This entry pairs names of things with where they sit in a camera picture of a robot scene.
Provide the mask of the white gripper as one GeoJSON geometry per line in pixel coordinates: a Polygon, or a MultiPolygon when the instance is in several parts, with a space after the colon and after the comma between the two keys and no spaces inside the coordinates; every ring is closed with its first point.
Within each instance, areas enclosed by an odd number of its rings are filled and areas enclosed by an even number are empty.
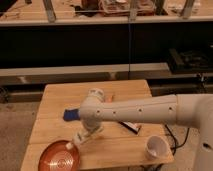
{"type": "Polygon", "coordinates": [[[103,127],[100,127],[92,132],[82,129],[73,136],[73,143],[77,146],[82,145],[83,143],[93,138],[96,134],[100,133],[102,130],[103,127]]]}

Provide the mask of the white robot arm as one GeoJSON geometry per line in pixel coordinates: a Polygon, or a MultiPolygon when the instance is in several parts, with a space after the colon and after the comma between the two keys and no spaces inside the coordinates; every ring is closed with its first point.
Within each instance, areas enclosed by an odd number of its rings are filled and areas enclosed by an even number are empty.
{"type": "Polygon", "coordinates": [[[176,124],[200,132],[193,171],[213,171],[213,94],[176,94],[105,102],[101,89],[90,89],[75,113],[86,130],[101,121],[176,124]]]}

